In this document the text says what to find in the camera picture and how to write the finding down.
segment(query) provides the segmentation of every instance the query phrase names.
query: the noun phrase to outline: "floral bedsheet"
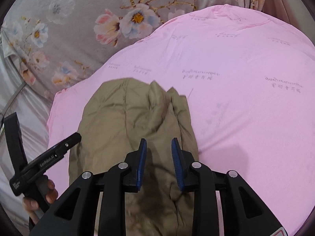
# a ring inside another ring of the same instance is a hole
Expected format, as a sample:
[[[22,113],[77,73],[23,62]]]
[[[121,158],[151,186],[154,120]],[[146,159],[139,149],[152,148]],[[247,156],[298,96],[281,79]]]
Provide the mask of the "floral bedsheet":
[[[261,11],[264,1],[16,0],[1,27],[2,47],[26,83],[53,100],[174,17],[226,3]]]

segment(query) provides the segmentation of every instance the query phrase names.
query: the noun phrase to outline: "pink blanket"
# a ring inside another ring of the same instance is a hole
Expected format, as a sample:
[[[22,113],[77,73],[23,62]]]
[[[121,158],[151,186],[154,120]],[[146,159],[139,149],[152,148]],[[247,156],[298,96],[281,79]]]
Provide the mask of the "pink blanket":
[[[103,82],[123,77],[186,95],[201,162],[238,171],[294,235],[315,205],[315,48],[306,36],[229,5],[177,17],[56,94],[49,146],[78,129]],[[59,193],[68,164],[48,171]]]

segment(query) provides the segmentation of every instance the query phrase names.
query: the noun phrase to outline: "human hand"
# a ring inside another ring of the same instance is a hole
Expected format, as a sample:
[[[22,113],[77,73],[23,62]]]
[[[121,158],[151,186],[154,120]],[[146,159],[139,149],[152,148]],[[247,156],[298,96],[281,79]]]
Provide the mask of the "human hand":
[[[50,179],[48,180],[47,186],[49,188],[49,192],[46,195],[46,200],[48,201],[48,203],[53,204],[56,201],[56,199],[58,198],[58,192],[55,189],[55,184],[52,180],[50,180]],[[26,212],[28,213],[30,218],[32,219],[33,223],[37,224],[39,221],[39,218],[37,217],[37,215],[34,212],[34,211],[39,209],[39,205],[38,205],[37,201],[35,201],[31,198],[24,197],[22,200],[22,206],[26,210]]]

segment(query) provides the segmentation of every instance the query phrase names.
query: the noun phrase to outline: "khaki fabric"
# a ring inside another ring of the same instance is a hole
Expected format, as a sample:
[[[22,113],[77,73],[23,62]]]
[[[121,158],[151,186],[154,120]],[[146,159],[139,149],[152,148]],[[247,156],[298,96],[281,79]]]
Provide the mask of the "khaki fabric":
[[[108,171],[137,150],[141,138],[147,140],[141,191],[125,195],[128,236],[191,235],[193,194],[179,191],[171,154],[171,140],[177,137],[198,160],[185,96],[173,88],[166,92],[156,82],[105,82],[86,104],[78,132],[82,141],[70,151],[70,183],[84,171]]]

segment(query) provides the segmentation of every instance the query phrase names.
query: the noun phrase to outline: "black handle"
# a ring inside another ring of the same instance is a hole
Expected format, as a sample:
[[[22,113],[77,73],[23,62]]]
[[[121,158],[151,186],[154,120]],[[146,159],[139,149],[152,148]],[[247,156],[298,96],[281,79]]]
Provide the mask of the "black handle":
[[[39,208],[43,211],[43,213],[45,213],[50,206],[50,204],[46,200],[46,194],[49,192],[47,183],[48,177],[41,176],[39,179],[37,179],[35,183],[31,183],[27,190],[24,192],[25,197],[37,201]]]

